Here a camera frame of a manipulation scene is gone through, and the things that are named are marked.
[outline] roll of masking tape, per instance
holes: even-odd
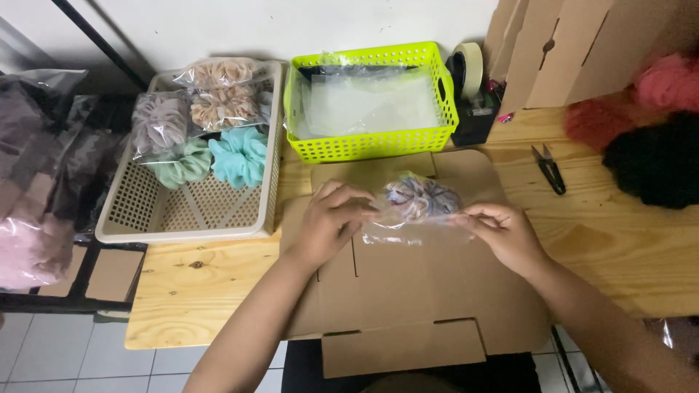
[[[460,43],[454,48],[452,56],[460,52],[466,67],[463,72],[462,99],[472,99],[478,94],[483,80],[483,54],[476,43]]]

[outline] scissors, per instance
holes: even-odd
[[[544,176],[546,176],[546,180],[549,181],[551,188],[553,188],[558,195],[565,194],[565,183],[561,177],[561,172],[559,172],[559,166],[556,165],[553,157],[551,157],[551,152],[546,145],[544,145],[543,156],[533,145],[531,147],[531,152],[534,154],[534,158],[536,158],[539,168]]]

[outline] white tile floor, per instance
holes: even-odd
[[[0,330],[0,393],[179,393],[206,350],[126,350],[126,324],[94,324],[86,315],[5,318]],[[590,392],[593,376],[584,355],[564,330],[559,332],[578,384]],[[283,341],[259,393],[280,392],[286,351]],[[542,393],[572,393],[552,343],[533,356]]]

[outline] mint green scrunchie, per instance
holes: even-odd
[[[159,161],[148,164],[155,178],[170,190],[176,190],[186,182],[199,182],[206,178],[211,167],[211,150],[206,141],[193,138],[185,142],[184,157],[175,162],[161,156]]]
[[[211,166],[216,179],[227,181],[238,190],[247,185],[262,184],[267,136],[255,127],[227,129],[221,133],[221,141],[209,140],[209,148],[216,159]]]

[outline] plastic basket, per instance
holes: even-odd
[[[107,194],[95,236],[103,243],[177,243],[269,237],[273,233],[279,178],[282,65],[276,63],[267,160],[262,184],[234,190],[212,173],[178,190],[161,185],[134,163],[129,143]],[[175,71],[156,75],[149,92],[179,88]]]
[[[291,143],[304,163],[352,161],[378,157],[394,157],[417,152],[440,151],[449,136],[456,130],[459,117],[454,105],[454,82],[447,67],[442,62],[439,49],[434,42],[408,43],[403,45],[381,46],[378,48],[345,50],[336,52],[349,58],[351,64],[418,66],[429,67],[432,76],[435,99],[440,108],[441,127],[409,129],[358,136],[321,138],[300,141],[287,132]],[[303,66],[319,65],[318,55],[298,56],[291,60],[297,69]],[[339,56],[324,64],[339,64]],[[303,114],[301,92],[294,91],[298,73],[289,73],[287,88],[284,91],[284,110],[289,129],[296,128],[297,116]]]

